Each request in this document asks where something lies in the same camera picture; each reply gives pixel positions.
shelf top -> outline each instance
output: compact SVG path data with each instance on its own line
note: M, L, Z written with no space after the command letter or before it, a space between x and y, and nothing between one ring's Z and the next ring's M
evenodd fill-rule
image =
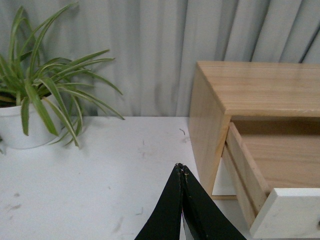
M224 113L320 117L320 64L199 61Z

white flower pot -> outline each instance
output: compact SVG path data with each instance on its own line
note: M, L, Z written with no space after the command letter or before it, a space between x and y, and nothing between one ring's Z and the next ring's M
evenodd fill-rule
M48 103L42 100L53 124L61 131L61 122ZM29 105L29 136L25 135L21 121L21 106L0 108L0 136L3 143L14 149L30 149L52 141L56 136L49 133L32 104Z

spider plant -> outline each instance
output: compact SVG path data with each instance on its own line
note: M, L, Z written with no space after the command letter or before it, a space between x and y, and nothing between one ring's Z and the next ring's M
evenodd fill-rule
M25 16L24 8L18 9L11 27L7 59L0 54L0 108L21 106L22 129L28 135L29 105L33 104L47 130L57 136L58 131L42 103L42 100L47 101L66 128L66 134L61 138L71 135L71 142L79 146L77 136L83 127L82 100L93 103L105 113L108 109L120 118L123 117L105 102L83 90L84 87L94 87L92 84L73 80L75 76L89 77L103 81L122 94L110 81L87 68L112 61L114 58L97 58L108 52L108 49L75 60L64 57L43 60L41 45L46 32L63 12L75 4L63 7L34 29ZM56 103L46 98L49 95L55 97ZM68 100L62 98L62 95L67 96Z

potted plant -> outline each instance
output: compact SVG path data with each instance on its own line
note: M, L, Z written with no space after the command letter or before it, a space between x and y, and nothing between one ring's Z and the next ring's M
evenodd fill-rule
M45 128L49 135L58 136L60 121L66 129L66 134L61 138L70 135L71 142L76 146L79 146L77 136L83 127L82 100L95 104L105 113L105 109L109 109L123 119L105 102L88 93L87 90L83 90L83 88L92 88L92 84L73 81L74 76L89 77L103 81L122 94L110 81L87 68L90 65L112 61L113 58L96 59L108 52L108 49L75 60L64 57L44 60L41 45L46 32L63 12L75 4L77 3L63 7L34 29L25 17L23 7L16 12L11 27L7 59L0 54L0 137L5 143L18 140L18 146L11 144L11 147L25 148L23 142L26 140L21 138L33 134L30 129L31 122L35 121L30 119L32 112L36 113L36 117L40 119L40 123L33 124L35 125L33 128L36 130ZM15 115L18 111L19 128L23 137L14 137L13 133L5 136L6 133L3 133L4 130L12 127L14 122L7 113L3 113L8 110ZM35 138L38 135L40 135L38 132L33 134Z

wood grain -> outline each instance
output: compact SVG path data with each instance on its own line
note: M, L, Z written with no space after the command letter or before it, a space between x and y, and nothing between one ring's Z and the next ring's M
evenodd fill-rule
M320 188L320 122L234 124L271 189Z
M259 211L254 207L253 200L249 195L248 189L245 187L243 179L237 171L236 165L231 157L227 145L223 149L222 158L227 171L230 173L233 187L236 192L236 197L238 199L244 219L250 228L254 223Z
M249 197L252 199L253 206L259 212L272 189L268 186L265 177L262 175L255 159L243 142L242 135L239 134L233 122L229 126L226 144L238 174L248 190Z
M200 183L210 196L214 188L230 118L222 112L212 88L201 70L197 68L193 82L188 128Z
M189 131L200 182L208 194L213 190L230 119L316 119L320 117L319 76L320 64L197 63ZM268 184L278 182L272 177L267 180Z
M320 65L199 62L228 115L320 117Z

